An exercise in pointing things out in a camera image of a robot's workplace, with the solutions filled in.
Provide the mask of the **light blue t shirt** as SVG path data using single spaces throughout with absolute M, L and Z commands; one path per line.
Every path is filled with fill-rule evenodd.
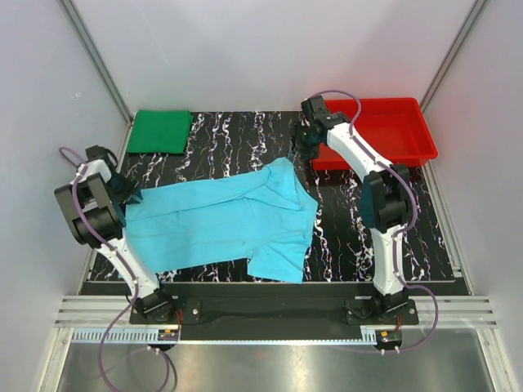
M 145 189 L 126 235 L 155 273 L 248 260 L 255 278 L 301 283 L 318 203 L 287 158 L 258 171 Z

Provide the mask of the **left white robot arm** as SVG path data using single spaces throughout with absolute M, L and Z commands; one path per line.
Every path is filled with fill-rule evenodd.
M 152 323 L 179 323 L 180 306 L 127 238 L 123 209 L 142 201 L 139 185 L 118 172 L 117 158 L 106 147 L 87 148 L 85 158 L 68 147 L 58 151 L 75 168 L 74 179 L 54 191 L 74 239 L 117 270 L 128 286 L 133 313 Z

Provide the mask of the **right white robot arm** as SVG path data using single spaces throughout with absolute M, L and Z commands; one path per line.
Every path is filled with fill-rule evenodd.
M 339 154 L 360 178 L 360 215 L 370 230 L 374 250 L 374 294 L 358 308 L 349 307 L 359 320 L 374 318 L 390 323 L 408 302 L 402 257 L 403 233 L 417 218 L 410 190 L 409 169 L 381 156 L 343 113 L 328 110 L 303 113 L 293 126 L 292 151 L 303 159 L 317 158 L 320 145 Z

